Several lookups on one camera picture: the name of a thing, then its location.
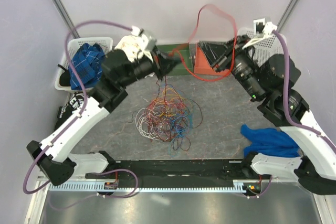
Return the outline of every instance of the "blue cloth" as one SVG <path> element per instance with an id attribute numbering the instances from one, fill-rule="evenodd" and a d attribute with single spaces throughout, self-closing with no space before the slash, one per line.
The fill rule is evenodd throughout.
<path id="1" fill-rule="evenodd" d="M 102 74 L 101 62 L 104 57 L 104 51 L 98 44 L 91 46 L 85 43 L 72 58 L 71 62 L 84 83 L 85 88 L 92 88 L 99 81 Z M 81 90 L 74 72 L 71 69 L 69 71 L 71 89 Z"/>
<path id="2" fill-rule="evenodd" d="M 252 130 L 242 125 L 240 132 L 252 144 L 244 149 L 244 156 L 249 152 L 259 152 L 275 157 L 298 157 L 299 146 L 283 131 L 273 128 Z"/>

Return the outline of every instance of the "white laundry basket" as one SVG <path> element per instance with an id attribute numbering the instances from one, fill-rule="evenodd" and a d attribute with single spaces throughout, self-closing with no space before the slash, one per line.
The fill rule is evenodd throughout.
<path id="1" fill-rule="evenodd" d="M 253 29 L 244 27 L 238 30 L 238 35 L 244 35 L 244 34 L 247 34 L 250 38 L 253 38 Z M 287 43 L 285 36 L 282 34 L 281 36 Z M 280 41 L 275 35 L 272 35 L 272 37 L 255 44 L 254 47 L 256 48 L 254 59 L 258 60 L 259 66 L 264 64 L 265 61 L 268 60 L 269 57 L 271 57 L 272 55 L 283 54 Z"/>
<path id="2" fill-rule="evenodd" d="M 77 50 L 85 43 L 88 43 L 90 45 L 99 44 L 101 48 L 103 49 L 105 55 L 112 50 L 113 46 L 113 40 L 109 37 L 92 37 L 92 38 L 79 38 L 79 39 L 72 39 L 68 43 L 68 50 L 69 50 L 69 56 L 72 59 Z M 69 62 L 67 60 L 67 57 L 65 55 L 65 52 L 63 53 L 62 61 L 60 63 L 63 67 L 66 69 L 69 68 Z M 57 70 L 57 76 L 55 80 L 55 89 L 57 90 L 65 90 L 71 93 L 77 92 L 78 90 L 72 90 L 71 87 L 63 87 L 59 84 L 59 78 L 61 77 L 61 74 L 64 73 L 64 70 L 61 68 L 58 68 Z"/>

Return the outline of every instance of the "tangled cable pile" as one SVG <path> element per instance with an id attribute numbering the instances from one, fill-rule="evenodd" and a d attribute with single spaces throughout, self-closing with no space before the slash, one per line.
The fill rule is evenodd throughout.
<path id="1" fill-rule="evenodd" d="M 187 137 L 191 129 L 200 126 L 203 120 L 200 106 L 165 83 L 159 86 L 156 98 L 146 107 L 139 110 L 135 117 L 135 124 L 142 136 L 158 142 L 170 142 L 170 148 L 188 151 L 191 146 Z M 194 113 L 200 112 L 200 123 L 194 126 Z"/>

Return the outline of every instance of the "plaid shirt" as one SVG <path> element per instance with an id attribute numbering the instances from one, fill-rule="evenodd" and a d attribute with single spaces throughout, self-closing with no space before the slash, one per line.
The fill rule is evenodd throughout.
<path id="1" fill-rule="evenodd" d="M 81 81 L 84 83 L 85 88 L 92 88 L 99 81 L 102 74 L 101 63 L 104 57 L 104 51 L 98 44 L 91 46 L 88 43 L 85 43 L 78 49 L 72 58 L 71 62 Z M 71 89 L 81 90 L 73 71 L 71 69 L 69 69 L 69 71 Z"/>

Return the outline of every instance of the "red loop of cable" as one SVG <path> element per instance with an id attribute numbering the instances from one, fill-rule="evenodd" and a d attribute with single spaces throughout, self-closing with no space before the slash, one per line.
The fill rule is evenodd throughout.
<path id="1" fill-rule="evenodd" d="M 219 17 L 222 17 L 222 18 L 225 18 L 227 19 L 228 21 L 231 22 L 232 26 L 233 26 L 233 29 L 234 29 L 234 36 L 235 36 L 235 40 L 234 40 L 234 46 L 233 46 L 233 51 L 232 51 L 232 61 L 231 61 L 231 66 L 230 66 L 230 69 L 228 71 L 226 71 L 226 73 L 224 73 L 223 76 L 219 77 L 219 78 L 216 78 L 216 79 L 203 79 L 201 77 L 199 77 L 198 75 L 192 73 L 190 71 L 190 69 L 187 67 L 187 65 L 185 64 L 184 62 L 184 59 L 181 55 L 181 53 L 179 52 L 179 50 L 183 49 L 183 48 L 186 48 L 189 43 L 195 38 L 195 35 L 197 33 L 197 30 L 198 30 L 198 25 L 199 25 L 199 16 L 201 14 L 201 11 L 204 10 L 204 9 L 209 9 L 213 14 L 219 16 Z M 174 53 L 178 53 L 178 55 L 180 56 L 181 58 L 181 62 L 184 66 L 184 68 L 192 75 L 194 76 L 195 78 L 197 78 L 198 80 L 201 80 L 201 81 L 207 81 L 207 82 L 215 82 L 215 81 L 219 81 L 219 80 L 222 80 L 223 78 L 229 76 L 229 74 L 231 73 L 231 71 L 233 70 L 233 67 L 235 65 L 235 48 L 236 48 L 236 44 L 237 44 L 237 35 L 238 35 L 238 29 L 237 29 L 237 24 L 236 24 L 236 21 L 235 19 L 227 14 L 226 12 L 222 11 L 221 9 L 219 9 L 217 6 L 215 6 L 214 4 L 206 4 L 204 6 L 202 6 L 202 8 L 198 11 L 198 16 L 197 16 L 197 24 L 196 24 L 196 27 L 194 29 L 194 31 L 192 32 L 192 34 L 190 35 L 188 41 L 184 44 L 181 44 L 179 46 L 177 46 L 176 48 L 174 48 L 172 50 L 172 52 L 170 53 L 170 55 L 174 55 Z"/>

